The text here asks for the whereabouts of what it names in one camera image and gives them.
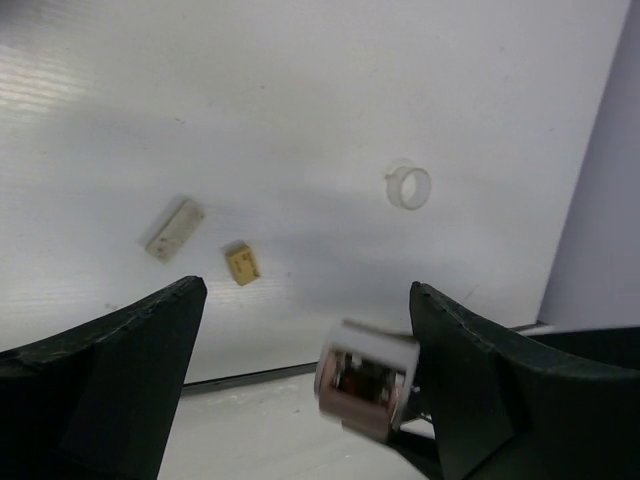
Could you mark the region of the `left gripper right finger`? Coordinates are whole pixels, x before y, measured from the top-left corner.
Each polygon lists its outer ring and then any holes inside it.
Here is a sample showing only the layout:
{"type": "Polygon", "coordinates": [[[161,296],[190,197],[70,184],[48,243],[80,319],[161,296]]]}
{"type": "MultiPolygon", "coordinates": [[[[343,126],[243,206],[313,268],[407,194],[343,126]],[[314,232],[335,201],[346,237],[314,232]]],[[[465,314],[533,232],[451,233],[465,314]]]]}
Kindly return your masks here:
{"type": "Polygon", "coordinates": [[[639,331],[534,334],[409,294],[416,382],[445,479],[635,479],[639,331]]]}

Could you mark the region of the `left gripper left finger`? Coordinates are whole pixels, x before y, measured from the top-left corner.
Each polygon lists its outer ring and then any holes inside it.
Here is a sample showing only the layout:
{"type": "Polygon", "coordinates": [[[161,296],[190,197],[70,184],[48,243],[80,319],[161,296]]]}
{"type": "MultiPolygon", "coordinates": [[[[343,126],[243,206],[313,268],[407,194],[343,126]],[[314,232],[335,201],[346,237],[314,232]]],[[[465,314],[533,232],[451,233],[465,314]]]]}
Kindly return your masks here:
{"type": "Polygon", "coordinates": [[[187,276],[3,351],[2,478],[157,478],[206,297],[187,276]]]}

